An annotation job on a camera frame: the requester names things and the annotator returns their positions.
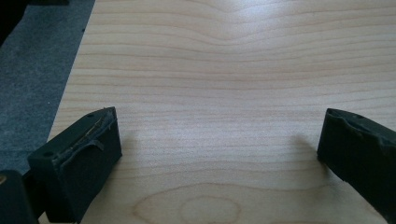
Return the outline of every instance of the table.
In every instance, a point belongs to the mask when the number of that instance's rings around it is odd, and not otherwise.
[[[82,223],[386,223],[316,148],[328,107],[396,129],[395,62],[390,0],[98,0],[50,137],[117,108]]]

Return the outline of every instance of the wooden surface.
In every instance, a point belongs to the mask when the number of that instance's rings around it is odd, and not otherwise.
[[[386,223],[316,148],[328,107],[396,130],[395,73],[395,1],[98,0],[50,136],[117,108],[83,224]]]

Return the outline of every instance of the floor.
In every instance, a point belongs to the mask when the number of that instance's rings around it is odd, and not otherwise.
[[[0,170],[47,142],[94,0],[28,6],[0,48]]]

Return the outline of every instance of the wood grain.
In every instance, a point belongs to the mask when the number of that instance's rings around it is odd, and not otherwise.
[[[316,147],[328,107],[396,129],[395,62],[395,1],[98,0],[50,137],[117,108],[82,223],[386,223]]]

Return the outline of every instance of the wooden table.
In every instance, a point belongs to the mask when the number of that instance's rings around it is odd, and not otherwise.
[[[117,108],[82,223],[386,223],[316,148],[328,107],[395,130],[395,73],[391,0],[98,0],[50,136]]]

